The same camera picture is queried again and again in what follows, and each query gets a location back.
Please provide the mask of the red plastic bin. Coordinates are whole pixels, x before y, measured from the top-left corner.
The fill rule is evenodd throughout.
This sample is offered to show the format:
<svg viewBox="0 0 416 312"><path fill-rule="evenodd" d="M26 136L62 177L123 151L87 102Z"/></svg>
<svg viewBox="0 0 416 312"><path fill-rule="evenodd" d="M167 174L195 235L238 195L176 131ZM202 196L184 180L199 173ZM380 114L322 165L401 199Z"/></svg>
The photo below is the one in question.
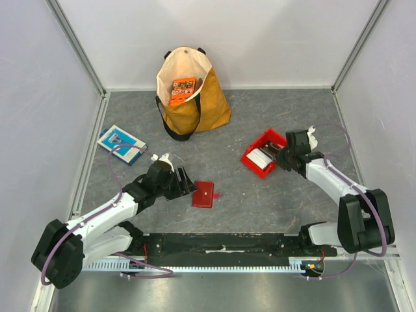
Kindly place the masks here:
<svg viewBox="0 0 416 312"><path fill-rule="evenodd" d="M244 152L240 161L261 179L271 173L277 163L275 156L287 144L286 139L272 128L268 128Z"/></svg>

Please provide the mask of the red leather card holder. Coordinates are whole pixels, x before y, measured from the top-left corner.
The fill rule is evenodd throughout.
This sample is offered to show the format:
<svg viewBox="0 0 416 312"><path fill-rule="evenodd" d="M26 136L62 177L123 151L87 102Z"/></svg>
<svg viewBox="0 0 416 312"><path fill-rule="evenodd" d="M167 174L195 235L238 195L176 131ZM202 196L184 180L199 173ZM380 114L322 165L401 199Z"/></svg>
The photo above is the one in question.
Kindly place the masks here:
<svg viewBox="0 0 416 312"><path fill-rule="evenodd" d="M221 193L215 192L215 184L212 181L195 181L197 190L192 193L192 206L211 209L214 200L219 199Z"/></svg>

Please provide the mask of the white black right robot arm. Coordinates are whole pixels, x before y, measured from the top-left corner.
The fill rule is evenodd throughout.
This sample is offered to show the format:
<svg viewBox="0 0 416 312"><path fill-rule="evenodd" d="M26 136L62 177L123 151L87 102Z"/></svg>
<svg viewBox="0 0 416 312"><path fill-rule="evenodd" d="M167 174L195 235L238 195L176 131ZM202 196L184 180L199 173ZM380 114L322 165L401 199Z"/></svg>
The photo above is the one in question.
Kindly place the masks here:
<svg viewBox="0 0 416 312"><path fill-rule="evenodd" d="M298 239L299 251L314 255L321 245L340 246L346 252L366 252L383 257L395 241L395 231L387 194L379 188L369 189L356 183L329 160L315 151L314 127L288 131L285 145L276 148L277 165L296 172L321 188L337 205L336 222L309 224Z"/></svg>

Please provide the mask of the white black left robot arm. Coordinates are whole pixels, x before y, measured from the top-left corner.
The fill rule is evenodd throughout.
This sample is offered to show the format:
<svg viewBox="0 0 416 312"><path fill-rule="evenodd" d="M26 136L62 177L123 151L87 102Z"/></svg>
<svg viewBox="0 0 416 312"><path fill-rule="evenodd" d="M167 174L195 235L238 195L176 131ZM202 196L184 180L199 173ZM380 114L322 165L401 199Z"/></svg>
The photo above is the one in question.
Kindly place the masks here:
<svg viewBox="0 0 416 312"><path fill-rule="evenodd" d="M196 189L183 167L155 161L146 174L120 187L113 199L88 214L67 222L50 221L31 257L42 285L62 289L90 263L122 251L140 253L143 240L127 219L151 207L157 198L174 200Z"/></svg>

